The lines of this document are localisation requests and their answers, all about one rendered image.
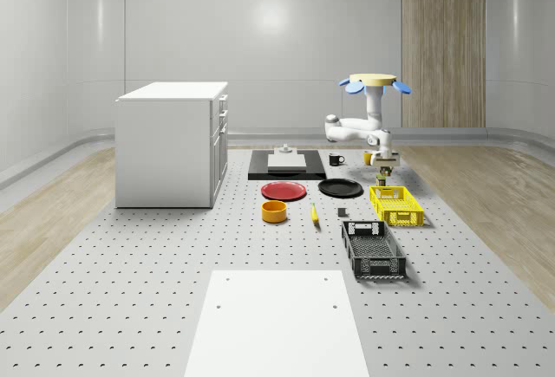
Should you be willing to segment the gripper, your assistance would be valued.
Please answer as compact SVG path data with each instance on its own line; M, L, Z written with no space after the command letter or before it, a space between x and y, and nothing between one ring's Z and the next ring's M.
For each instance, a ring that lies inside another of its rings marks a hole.
M394 167L399 166L399 154L392 153L389 158L374 153L372 155L372 166L378 167L381 172L392 172Z

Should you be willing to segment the black plate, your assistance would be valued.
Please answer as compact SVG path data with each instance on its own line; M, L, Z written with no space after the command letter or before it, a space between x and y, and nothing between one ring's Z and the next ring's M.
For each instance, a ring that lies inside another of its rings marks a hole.
M333 198L356 198L363 195L362 186L350 179L325 179L318 184L318 189Z

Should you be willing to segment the yellow basket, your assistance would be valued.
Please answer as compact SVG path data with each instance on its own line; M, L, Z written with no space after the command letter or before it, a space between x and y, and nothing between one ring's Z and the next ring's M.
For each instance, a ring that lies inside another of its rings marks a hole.
M423 225L423 209L404 186L371 186L369 200L387 224Z

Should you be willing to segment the dark grey basket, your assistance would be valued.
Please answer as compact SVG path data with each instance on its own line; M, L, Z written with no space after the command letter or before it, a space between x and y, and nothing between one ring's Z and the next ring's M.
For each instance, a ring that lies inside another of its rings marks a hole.
M385 222L343 221L342 236L356 276L406 276L406 256Z

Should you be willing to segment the red plate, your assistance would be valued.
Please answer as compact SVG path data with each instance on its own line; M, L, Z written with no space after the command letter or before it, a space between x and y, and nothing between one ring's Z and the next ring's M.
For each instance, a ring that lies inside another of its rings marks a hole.
M261 193L270 200L293 201L303 198L306 195L306 189L297 182L276 181L263 185Z

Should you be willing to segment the yellow bowl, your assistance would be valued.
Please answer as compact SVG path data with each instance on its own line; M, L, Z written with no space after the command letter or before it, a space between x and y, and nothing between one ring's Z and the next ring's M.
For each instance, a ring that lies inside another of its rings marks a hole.
M277 224L287 219L287 205L283 201L269 200L262 204L262 219L267 223Z

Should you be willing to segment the black stove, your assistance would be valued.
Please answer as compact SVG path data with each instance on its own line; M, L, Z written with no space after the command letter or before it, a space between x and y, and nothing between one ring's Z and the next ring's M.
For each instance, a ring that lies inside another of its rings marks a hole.
M270 150L253 150L248 171L249 180L323 180L327 179L320 154L317 150L296 149L305 157L306 170L303 172L271 172L268 169L268 156L273 154Z

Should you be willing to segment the white board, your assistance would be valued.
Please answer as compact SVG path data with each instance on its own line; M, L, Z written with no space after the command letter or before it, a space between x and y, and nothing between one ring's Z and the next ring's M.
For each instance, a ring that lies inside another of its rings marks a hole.
M339 270L215 270L185 377L369 377Z

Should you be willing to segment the white cabinet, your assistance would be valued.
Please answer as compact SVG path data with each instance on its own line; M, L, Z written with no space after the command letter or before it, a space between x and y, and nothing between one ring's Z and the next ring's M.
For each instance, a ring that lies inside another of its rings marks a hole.
M227 167L227 87L153 82L116 101L116 206L213 207Z

